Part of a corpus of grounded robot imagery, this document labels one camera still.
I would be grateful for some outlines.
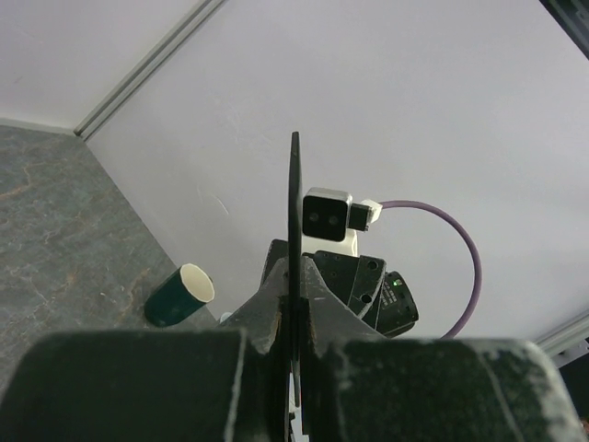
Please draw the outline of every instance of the purple cable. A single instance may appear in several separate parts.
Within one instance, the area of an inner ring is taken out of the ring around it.
[[[477,306],[477,302],[479,302],[480,296],[480,288],[482,286],[482,266],[480,265],[480,256],[479,251],[477,250],[477,246],[475,245],[475,241],[472,240],[468,232],[460,226],[452,216],[444,212],[442,209],[438,209],[433,205],[429,205],[426,203],[420,203],[419,201],[406,201],[406,200],[396,200],[396,201],[384,201],[381,203],[383,209],[392,209],[395,207],[409,207],[411,209],[420,209],[430,214],[434,214],[442,218],[446,223],[452,226],[456,232],[462,237],[462,239],[467,243],[468,250],[470,251],[470,256],[472,257],[472,263],[475,267],[475,277],[474,277],[474,284],[472,285],[472,293],[470,294],[470,300],[468,301],[467,307],[465,308],[462,316],[458,318],[456,324],[444,335],[443,338],[454,338],[460,331],[467,325],[468,320],[472,316],[473,311],[475,311],[475,307]]]

